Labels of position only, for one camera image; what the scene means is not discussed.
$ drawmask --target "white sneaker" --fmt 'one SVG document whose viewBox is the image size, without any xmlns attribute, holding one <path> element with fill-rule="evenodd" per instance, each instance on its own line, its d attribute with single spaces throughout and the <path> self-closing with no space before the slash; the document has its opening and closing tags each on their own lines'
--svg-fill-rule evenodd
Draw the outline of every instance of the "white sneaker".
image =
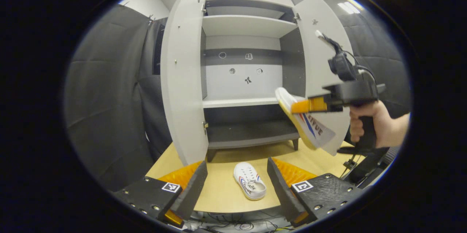
<svg viewBox="0 0 467 233">
<path fill-rule="evenodd" d="M 248 199 L 259 200 L 266 194 L 266 185 L 255 168 L 249 163 L 238 163 L 233 169 L 233 177 Z"/>
<path fill-rule="evenodd" d="M 307 147 L 320 148 L 336 135 L 336 133 L 312 117 L 309 112 L 292 114 L 290 107 L 294 103 L 297 103 L 297 99 L 287 92 L 285 88 L 277 88 L 275 90 L 275 97 L 282 110 L 290 118 L 295 128 L 297 128 L 300 138 L 302 138 L 303 143 Z"/>
</svg>

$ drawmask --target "ceiling light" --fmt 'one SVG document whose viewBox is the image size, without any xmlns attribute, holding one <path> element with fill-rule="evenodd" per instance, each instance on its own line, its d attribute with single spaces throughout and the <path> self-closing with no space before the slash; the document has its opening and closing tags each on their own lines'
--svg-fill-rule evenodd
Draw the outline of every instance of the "ceiling light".
<svg viewBox="0 0 467 233">
<path fill-rule="evenodd" d="M 344 4 L 349 7 L 349 9 L 351 9 L 354 13 L 360 13 L 359 10 L 357 10 L 357 8 L 355 8 L 355 6 L 353 6 L 350 2 L 344 2 Z"/>
<path fill-rule="evenodd" d="M 349 7 L 347 7 L 345 4 L 343 3 L 337 3 L 337 5 L 339 5 L 339 7 L 341 7 L 344 11 L 346 11 L 348 14 L 353 14 L 354 11 L 352 11 Z"/>
<path fill-rule="evenodd" d="M 363 6 L 360 5 L 360 3 L 356 2 L 355 0 L 348 0 L 353 6 L 355 6 L 357 9 L 363 11 Z"/>
</svg>

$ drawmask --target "open cabinet door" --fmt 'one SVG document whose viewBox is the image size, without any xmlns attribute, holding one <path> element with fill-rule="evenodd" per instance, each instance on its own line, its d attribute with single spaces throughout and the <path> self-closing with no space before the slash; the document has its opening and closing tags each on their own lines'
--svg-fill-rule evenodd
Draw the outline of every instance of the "open cabinet door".
<svg viewBox="0 0 467 233">
<path fill-rule="evenodd" d="M 184 165 L 205 159 L 201 90 L 201 26 L 205 0 L 176 0 L 161 50 L 162 100 L 170 135 Z"/>
<path fill-rule="evenodd" d="M 343 50 L 353 53 L 349 38 L 336 14 L 323 0 L 303 0 L 293 7 L 293 11 L 300 17 L 297 24 L 305 55 L 305 95 L 310 97 L 329 93 L 322 87 L 339 84 L 342 80 L 331 72 L 327 62 L 334 57 L 334 48 L 316 37 L 315 31 L 320 30 L 342 45 Z M 355 64 L 352 57 L 350 58 L 350 62 Z M 336 155 L 350 124 L 349 108 L 345 107 L 343 112 L 315 113 L 313 116 L 336 133 L 336 136 L 322 147 L 331 155 Z"/>
</svg>

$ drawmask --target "cabinet leg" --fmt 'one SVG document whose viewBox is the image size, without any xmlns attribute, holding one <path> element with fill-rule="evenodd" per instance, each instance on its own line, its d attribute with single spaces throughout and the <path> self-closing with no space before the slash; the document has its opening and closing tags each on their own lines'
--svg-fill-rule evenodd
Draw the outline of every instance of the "cabinet leg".
<svg viewBox="0 0 467 233">
<path fill-rule="evenodd" d="M 297 151 L 298 150 L 298 139 L 292 140 L 292 143 L 293 143 L 293 149 Z"/>
<path fill-rule="evenodd" d="M 208 149 L 207 150 L 207 161 L 208 163 L 210 163 L 212 161 L 212 159 L 214 158 L 214 155 L 216 154 L 216 150 L 215 149 Z"/>
</svg>

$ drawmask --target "black wire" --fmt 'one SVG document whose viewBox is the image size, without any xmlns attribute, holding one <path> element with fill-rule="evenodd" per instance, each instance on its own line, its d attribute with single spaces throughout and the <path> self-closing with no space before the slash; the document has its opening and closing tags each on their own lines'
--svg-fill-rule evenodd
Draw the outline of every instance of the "black wire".
<svg viewBox="0 0 467 233">
<path fill-rule="evenodd" d="M 268 213 L 266 213 L 266 212 L 264 212 L 264 211 L 262 211 L 262 210 L 260 210 L 260 212 L 261 212 L 261 213 L 264 213 L 264 214 L 266 214 L 266 215 L 268 215 L 269 218 L 272 218 L 272 217 L 273 217 L 273 216 L 269 215 Z"/>
<path fill-rule="evenodd" d="M 360 65 L 360 63 L 357 61 L 357 58 L 355 58 L 355 56 L 353 54 L 351 54 L 349 51 L 344 51 L 344 52 L 348 53 L 349 55 L 351 55 L 354 58 L 356 65 Z"/>
<path fill-rule="evenodd" d="M 243 226 L 243 225 L 250 225 L 250 226 L 251 226 L 251 228 L 250 228 L 250 229 L 246 229 L 246 230 L 244 230 L 244 229 L 242 229 L 242 226 Z M 250 222 L 242 222 L 242 224 L 240 225 L 240 227 L 239 227 L 239 228 L 240 228 L 240 230 L 241 230 L 241 231 L 250 231 L 250 230 L 252 230 L 254 227 L 255 227 L 255 226 L 253 226 L 253 224 L 252 224 L 252 223 L 250 223 Z"/>
<path fill-rule="evenodd" d="M 243 213 L 240 213 L 240 218 L 237 220 L 237 223 L 240 223 L 240 221 L 242 221 L 242 218 L 243 218 Z"/>
<path fill-rule="evenodd" d="M 227 221 L 227 220 L 224 220 L 224 221 L 222 221 L 222 220 L 219 220 L 218 218 L 215 218 L 215 217 L 211 216 L 211 214 L 209 214 L 209 213 L 207 213 L 207 215 L 208 215 L 208 216 L 210 216 L 211 218 L 213 218 L 214 220 L 217 220 L 217 222 L 219 222 L 219 223 L 222 223 L 222 222 L 227 222 L 227 223 L 230 223 L 230 222 L 229 222 L 229 221 Z"/>
<path fill-rule="evenodd" d="M 375 80 L 375 82 L 377 81 L 377 79 L 375 78 L 375 75 L 367 67 L 362 66 L 362 65 L 355 65 L 355 67 L 367 71 L 373 77 L 373 80 Z"/>
<path fill-rule="evenodd" d="M 355 158 L 355 154 L 352 155 L 352 158 L 350 159 L 350 162 L 352 162 Z M 345 172 L 347 171 L 348 167 L 345 168 L 344 172 L 342 172 L 342 175 L 339 176 L 339 178 L 342 178 L 342 176 L 345 174 Z"/>
<path fill-rule="evenodd" d="M 277 230 L 278 226 L 277 226 L 276 224 L 272 223 L 272 222 L 269 221 L 269 220 L 264 220 L 264 221 L 267 221 L 267 222 L 271 223 L 271 225 L 275 228 L 274 231 L 271 230 L 271 231 L 269 231 L 269 232 L 275 232 L 275 231 Z"/>
<path fill-rule="evenodd" d="M 200 228 L 201 226 L 203 226 L 203 221 L 201 221 L 201 225 L 199 225 L 196 229 Z"/>
<path fill-rule="evenodd" d="M 206 229 L 212 229 L 212 228 L 226 228 L 227 226 L 230 226 L 232 223 L 227 223 L 227 224 L 218 224 L 214 226 L 208 226 Z"/>
<path fill-rule="evenodd" d="M 340 47 L 340 45 L 337 42 L 335 42 L 333 39 L 327 37 L 324 34 L 322 34 L 322 35 L 323 35 L 324 39 L 334 47 L 334 50 L 336 51 L 336 53 L 338 53 L 339 51 L 342 51 L 342 48 Z"/>
</svg>

